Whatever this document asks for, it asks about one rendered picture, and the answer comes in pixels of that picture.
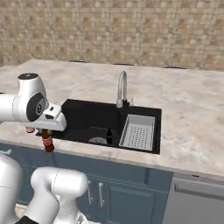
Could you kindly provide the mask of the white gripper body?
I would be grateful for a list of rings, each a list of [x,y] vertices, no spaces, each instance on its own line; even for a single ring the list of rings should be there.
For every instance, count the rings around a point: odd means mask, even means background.
[[[63,113],[59,113],[57,117],[42,115],[32,123],[32,126],[38,129],[63,131],[67,127],[67,120]]]

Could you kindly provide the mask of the large brown bottle red label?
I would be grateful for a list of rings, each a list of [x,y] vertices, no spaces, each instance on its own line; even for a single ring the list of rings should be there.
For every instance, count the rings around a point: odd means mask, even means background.
[[[54,145],[51,135],[48,133],[46,129],[42,129],[42,142],[45,146],[46,152],[53,152],[54,151]]]

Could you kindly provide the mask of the black kitchen sink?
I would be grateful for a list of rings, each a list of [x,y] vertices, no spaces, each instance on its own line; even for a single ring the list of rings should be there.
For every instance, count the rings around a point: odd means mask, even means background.
[[[130,105],[127,108],[118,108],[112,103],[68,99],[62,105],[62,112],[66,117],[67,126],[63,131],[53,131],[52,138],[54,139],[152,154],[160,153],[162,120],[160,108],[131,107]],[[128,114],[155,118],[152,151],[134,150],[119,145]],[[107,143],[108,128],[111,128],[113,134],[112,144]]]

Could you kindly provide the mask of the blue panel under sink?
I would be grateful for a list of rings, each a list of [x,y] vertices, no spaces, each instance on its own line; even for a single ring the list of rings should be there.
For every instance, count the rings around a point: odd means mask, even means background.
[[[90,157],[80,157],[64,153],[55,153],[55,163],[60,168],[74,169],[88,175],[122,182],[145,185],[147,169],[141,166],[120,164]]]

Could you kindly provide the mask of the silver curved tap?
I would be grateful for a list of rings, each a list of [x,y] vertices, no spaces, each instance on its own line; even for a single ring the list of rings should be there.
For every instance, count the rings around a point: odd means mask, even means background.
[[[122,71],[118,81],[116,106],[121,109],[127,108],[129,105],[127,100],[127,74],[125,71]]]

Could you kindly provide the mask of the grey perforated drain tray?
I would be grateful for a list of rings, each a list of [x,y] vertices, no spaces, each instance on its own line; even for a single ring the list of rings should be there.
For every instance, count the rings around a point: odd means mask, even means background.
[[[121,147],[152,151],[155,118],[128,114],[119,142]]]

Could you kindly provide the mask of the blue cupboard door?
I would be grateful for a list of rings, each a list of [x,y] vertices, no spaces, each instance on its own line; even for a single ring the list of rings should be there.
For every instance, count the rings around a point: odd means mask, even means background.
[[[152,185],[104,181],[102,224],[162,224],[172,177]]]
[[[88,192],[86,191],[82,196],[77,199],[78,207],[80,211],[85,214],[89,221],[98,222],[99,215],[98,215],[98,205],[97,205],[97,193],[96,193],[96,186],[95,186],[95,179],[91,176],[87,176],[88,180],[92,181],[91,184],[91,197],[92,197],[92,204],[88,204]]]

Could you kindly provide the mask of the grey dishwasher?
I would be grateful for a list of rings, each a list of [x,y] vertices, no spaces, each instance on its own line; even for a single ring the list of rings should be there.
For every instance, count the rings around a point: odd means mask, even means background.
[[[224,181],[173,174],[162,224],[224,224],[224,200],[175,192],[174,185],[193,183],[224,188]]]

